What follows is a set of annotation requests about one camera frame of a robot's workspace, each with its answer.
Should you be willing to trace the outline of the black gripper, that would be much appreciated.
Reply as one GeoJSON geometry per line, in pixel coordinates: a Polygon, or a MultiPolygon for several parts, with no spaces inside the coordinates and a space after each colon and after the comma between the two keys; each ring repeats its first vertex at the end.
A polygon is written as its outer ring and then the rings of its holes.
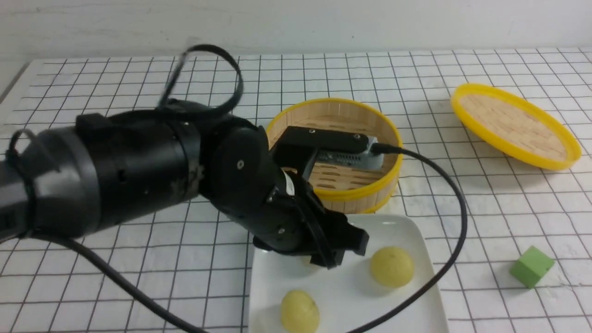
{"type": "Polygon", "coordinates": [[[311,186],[294,173],[277,171],[252,191],[252,234],[257,248],[287,256],[310,256],[314,268],[333,269],[345,251],[365,256],[366,230],[345,214],[326,209],[311,186]]]}

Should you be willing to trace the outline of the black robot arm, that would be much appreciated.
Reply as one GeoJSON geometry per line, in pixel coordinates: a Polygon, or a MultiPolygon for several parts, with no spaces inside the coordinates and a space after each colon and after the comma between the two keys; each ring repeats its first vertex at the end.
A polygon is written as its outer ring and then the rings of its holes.
{"type": "Polygon", "coordinates": [[[280,168],[265,130],[232,115],[176,120],[78,116],[1,162],[1,240],[77,239],[203,196],[254,246],[333,268],[368,233],[280,168]]]}

